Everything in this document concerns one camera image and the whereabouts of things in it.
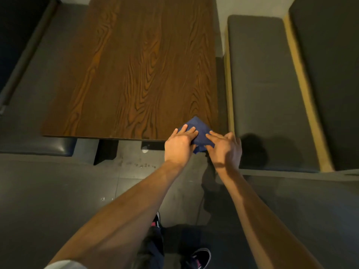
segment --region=right hand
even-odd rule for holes
[[[233,132],[224,136],[213,131],[209,133],[206,137],[214,143],[214,148],[211,145],[206,145],[206,148],[216,171],[238,170],[242,156],[240,138],[236,138]]]

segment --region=blue napkin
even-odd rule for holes
[[[191,120],[186,122],[186,124],[188,125],[187,131],[190,130],[192,127],[195,127],[196,130],[198,130],[197,137],[195,137],[191,142],[191,144],[197,145],[193,153],[197,154],[198,152],[207,151],[207,149],[204,147],[205,145],[211,145],[214,148],[214,143],[206,137],[206,134],[209,134],[210,128],[204,122],[202,122],[200,118],[195,116]]]

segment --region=shoe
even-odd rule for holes
[[[205,269],[211,260],[211,252],[208,248],[200,248],[192,254],[197,262],[198,269]]]
[[[152,226],[152,227],[160,227],[159,212],[156,213],[156,216],[155,216],[155,218],[153,219],[151,226]]]

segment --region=finger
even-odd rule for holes
[[[191,152],[193,153],[193,151],[196,149],[196,147],[197,147],[198,145],[196,145],[196,144],[192,144],[191,145]]]
[[[171,139],[174,135],[177,134],[177,132],[178,132],[178,128],[176,128],[176,129],[172,132],[171,136],[169,136],[168,139]]]
[[[187,127],[188,127],[187,124],[183,125],[182,128],[181,128],[181,130],[179,131],[179,133],[185,133],[186,130],[187,130]]]
[[[213,152],[213,149],[214,149],[214,148],[213,148],[211,145],[205,145],[204,147],[207,149],[209,155],[211,155],[211,153]]]
[[[191,134],[188,134],[188,136],[190,137],[190,140],[192,141],[195,137],[197,137],[198,135],[198,130],[192,132]]]
[[[216,142],[219,140],[218,137],[212,136],[212,135],[209,135],[209,134],[206,134],[206,137],[207,137],[207,139],[209,139],[210,141],[212,141],[214,144],[216,144]]]
[[[186,131],[186,134],[191,134],[196,130],[196,128],[194,126],[191,127],[190,130]]]
[[[236,136],[234,135],[233,132],[228,132],[226,135],[224,135],[224,137],[231,140],[234,143],[237,143]]]
[[[209,134],[211,134],[212,136],[216,136],[217,138],[224,138],[221,134],[218,134],[218,133],[216,133],[216,132],[214,132],[214,131],[209,131]]]

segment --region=bench cushion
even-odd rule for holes
[[[61,4],[0,118],[0,152],[71,156],[76,139],[43,137],[40,128],[56,95],[66,49],[87,6]]]
[[[336,170],[359,168],[359,0],[295,0],[290,16]]]
[[[280,18],[228,18],[234,126],[241,168],[320,170]]]

